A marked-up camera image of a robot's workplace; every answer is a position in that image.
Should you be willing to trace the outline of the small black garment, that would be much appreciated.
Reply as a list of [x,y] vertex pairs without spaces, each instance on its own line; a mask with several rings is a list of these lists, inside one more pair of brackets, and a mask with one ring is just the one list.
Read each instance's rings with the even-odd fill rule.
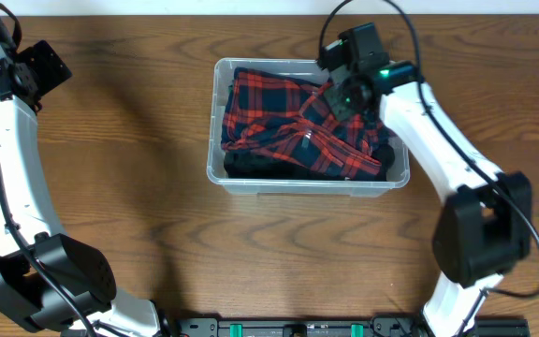
[[395,158],[394,149],[383,144],[371,155],[359,153],[347,157],[342,172],[348,180],[383,182]]

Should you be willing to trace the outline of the red navy plaid shirt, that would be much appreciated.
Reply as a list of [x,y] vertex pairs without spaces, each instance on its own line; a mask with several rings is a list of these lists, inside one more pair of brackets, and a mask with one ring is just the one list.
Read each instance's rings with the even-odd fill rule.
[[356,115],[336,120],[316,84],[239,67],[222,122],[233,179],[383,181],[395,161],[390,132]]

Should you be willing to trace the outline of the large black garment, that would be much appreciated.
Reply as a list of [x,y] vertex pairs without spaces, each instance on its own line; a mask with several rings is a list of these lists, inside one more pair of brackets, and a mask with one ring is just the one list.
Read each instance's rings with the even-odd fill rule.
[[235,80],[222,123],[224,167],[231,178],[301,179],[304,168],[286,154],[281,142],[299,116],[299,85],[290,80]]

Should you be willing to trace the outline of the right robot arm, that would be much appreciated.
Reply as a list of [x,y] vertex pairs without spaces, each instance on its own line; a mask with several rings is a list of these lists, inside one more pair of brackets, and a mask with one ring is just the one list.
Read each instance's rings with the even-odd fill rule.
[[377,119],[407,146],[443,205],[432,237],[441,271],[415,336],[476,336],[476,314],[531,251],[532,188],[483,156],[440,107],[418,62],[390,59],[367,23],[321,44],[318,66],[333,82],[338,118]]

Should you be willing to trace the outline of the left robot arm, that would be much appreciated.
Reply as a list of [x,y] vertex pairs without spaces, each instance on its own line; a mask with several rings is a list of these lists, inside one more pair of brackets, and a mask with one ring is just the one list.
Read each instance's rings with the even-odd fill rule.
[[168,336],[150,300],[116,286],[111,266],[71,238],[53,207],[37,148],[41,98],[71,77],[45,41],[22,49],[0,4],[0,313],[64,336]]

